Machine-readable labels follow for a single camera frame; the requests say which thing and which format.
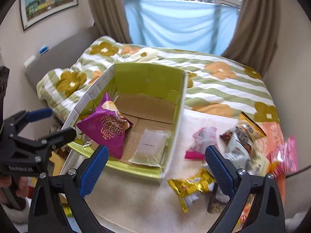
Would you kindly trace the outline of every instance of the blue gripper pad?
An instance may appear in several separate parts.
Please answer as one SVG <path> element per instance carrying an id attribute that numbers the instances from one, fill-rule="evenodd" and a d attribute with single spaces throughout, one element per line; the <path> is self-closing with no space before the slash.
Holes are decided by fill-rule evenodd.
<path id="1" fill-rule="evenodd" d="M 219 158 L 222 155 L 219 153 L 219 156 L 215 153 L 212 148 L 213 145 L 210 145 L 206 148 L 205 159 L 208 163 L 215 179 L 222 190 L 223 194 L 228 195 L 230 198 L 234 196 L 234 180 L 230 172 L 227 170 L 224 163 Z"/>
<path id="2" fill-rule="evenodd" d="M 108 148 L 102 146 L 96 149 L 96 156 L 93 161 L 89 164 L 88 168 L 84 171 L 84 174 L 80 178 L 79 194 L 82 198 L 90 194 L 98 180 L 101 172 L 103 171 L 108 161 Z"/>
<path id="3" fill-rule="evenodd" d="M 50 117 L 53 114 L 53 111 L 50 108 L 39 109 L 32 112 L 28 112 L 26 116 L 27 122 L 36 122 L 45 118 Z"/>

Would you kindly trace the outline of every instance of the painting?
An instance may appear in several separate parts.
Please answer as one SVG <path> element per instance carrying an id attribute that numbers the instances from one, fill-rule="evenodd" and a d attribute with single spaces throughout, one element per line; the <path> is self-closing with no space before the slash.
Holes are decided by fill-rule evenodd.
<path id="1" fill-rule="evenodd" d="M 58 11 L 78 5 L 78 0 L 20 0 L 24 30 Z"/>

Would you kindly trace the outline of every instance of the white wall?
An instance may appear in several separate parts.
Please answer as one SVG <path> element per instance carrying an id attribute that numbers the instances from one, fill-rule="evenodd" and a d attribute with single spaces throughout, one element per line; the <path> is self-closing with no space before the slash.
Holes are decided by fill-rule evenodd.
<path id="1" fill-rule="evenodd" d="M 296 135 L 299 168 L 311 164 L 311 22 L 297 0 L 281 0 L 278 50 L 264 81 L 284 138 Z M 311 206 L 311 170 L 286 180 L 286 216 Z"/>
<path id="2" fill-rule="evenodd" d="M 50 48 L 94 23 L 88 0 L 79 0 L 79 5 L 58 12 L 23 31 L 17 0 L 0 26 L 2 63 L 10 69 L 7 95 L 4 102 L 4 117 L 22 109 L 44 108 L 24 75 L 24 62 L 36 55 L 43 45 Z M 51 120 L 32 123 L 21 133 L 28 138 L 39 138 L 49 131 Z"/>

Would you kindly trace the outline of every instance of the human hand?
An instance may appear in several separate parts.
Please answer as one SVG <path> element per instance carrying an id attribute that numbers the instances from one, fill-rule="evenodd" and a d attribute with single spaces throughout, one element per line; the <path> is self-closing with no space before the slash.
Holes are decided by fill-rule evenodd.
<path id="1" fill-rule="evenodd" d="M 8 175 L 0 174 L 0 188 L 1 187 L 10 187 L 12 185 L 12 177 Z M 28 178 L 20 177 L 18 181 L 18 189 L 16 190 L 16 195 L 18 197 L 26 198 L 28 196 Z M 4 194 L 3 190 L 0 190 L 0 202 L 3 204 L 9 205 L 9 200 Z"/>

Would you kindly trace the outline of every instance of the gray headboard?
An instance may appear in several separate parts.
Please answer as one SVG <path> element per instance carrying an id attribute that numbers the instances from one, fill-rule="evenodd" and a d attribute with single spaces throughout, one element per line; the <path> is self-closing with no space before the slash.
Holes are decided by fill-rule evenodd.
<path id="1" fill-rule="evenodd" d="M 71 67 L 77 62 L 81 54 L 99 37 L 98 30 L 95 26 L 92 26 L 65 39 L 41 57 L 38 57 L 27 67 L 25 72 L 31 86 L 35 89 L 37 83 L 52 69 Z"/>

